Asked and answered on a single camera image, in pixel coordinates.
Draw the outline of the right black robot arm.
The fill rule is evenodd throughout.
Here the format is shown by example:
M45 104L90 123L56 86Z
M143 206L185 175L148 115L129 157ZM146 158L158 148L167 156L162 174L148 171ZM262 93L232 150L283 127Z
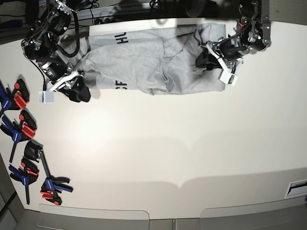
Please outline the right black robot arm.
M48 3L42 17L36 21L27 37L21 42L25 57L35 61L52 86L44 83L39 92L40 103L53 103L54 93L60 92L73 102L88 102L91 99L83 73L69 62L80 50L80 32L77 12L89 5L87 0L57 0ZM76 48L68 53L59 45L59 38L75 22Z

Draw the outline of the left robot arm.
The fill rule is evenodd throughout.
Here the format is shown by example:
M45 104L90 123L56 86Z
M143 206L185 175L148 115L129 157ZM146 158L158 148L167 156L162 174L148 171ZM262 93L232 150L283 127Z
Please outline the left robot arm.
M243 56L251 50L263 51L271 45L271 22L268 0L241 0L235 35L208 41L195 65L205 70L224 69L235 73Z

